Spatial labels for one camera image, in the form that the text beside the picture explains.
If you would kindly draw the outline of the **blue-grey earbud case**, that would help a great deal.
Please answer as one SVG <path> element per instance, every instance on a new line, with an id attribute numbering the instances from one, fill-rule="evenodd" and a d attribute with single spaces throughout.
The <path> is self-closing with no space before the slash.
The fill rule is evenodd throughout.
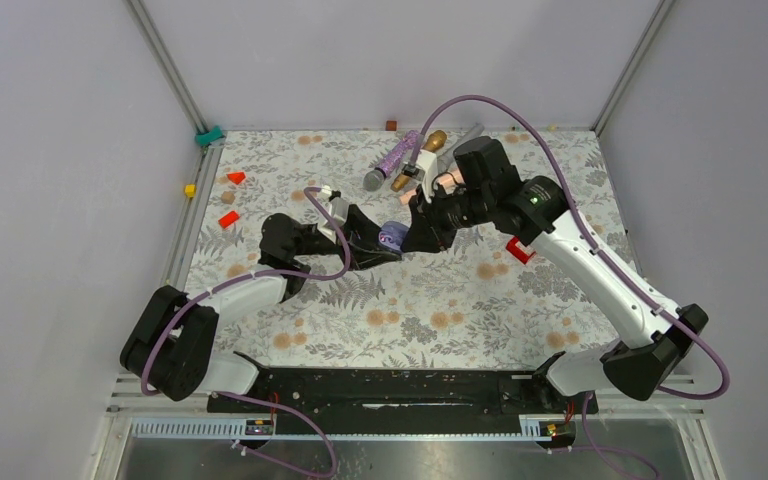
<path id="1" fill-rule="evenodd" d="M 409 232 L 409 227 L 396 221 L 385 222 L 378 233 L 379 245 L 391 252 L 402 254 L 402 245 Z"/>

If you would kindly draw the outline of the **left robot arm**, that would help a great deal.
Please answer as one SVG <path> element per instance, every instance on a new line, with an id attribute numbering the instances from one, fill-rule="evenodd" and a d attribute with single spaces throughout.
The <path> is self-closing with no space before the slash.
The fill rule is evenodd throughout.
<path id="1" fill-rule="evenodd" d="M 270 385 L 254 361 L 214 352 L 217 333 L 233 321 L 278 305 L 314 279 L 301 256 L 337 255 L 351 270 L 401 259 L 409 228 L 378 225 L 339 199 L 327 209 L 336 223 L 302 224 L 283 213 L 262 224 L 260 259 L 251 274 L 226 281 L 195 299 L 171 285 L 149 299 L 119 356 L 120 365 L 173 401 L 194 393 L 229 391 L 248 411 L 269 401 Z"/>

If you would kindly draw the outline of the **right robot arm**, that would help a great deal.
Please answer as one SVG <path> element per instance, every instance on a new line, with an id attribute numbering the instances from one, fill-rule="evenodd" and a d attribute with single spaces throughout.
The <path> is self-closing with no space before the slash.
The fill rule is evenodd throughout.
<path id="1" fill-rule="evenodd" d="M 461 178 L 453 186 L 425 175 L 417 187 L 402 250 L 442 252 L 459 230 L 490 223 L 560 268 L 618 334 L 604 346 L 544 362 L 533 386 L 537 405 L 557 412 L 582 392 L 613 387 L 646 401 L 663 390 L 707 325 L 707 313 L 654 289 L 575 214 L 554 180 L 522 179 L 500 141 L 469 140 L 456 149 L 455 162 Z"/>

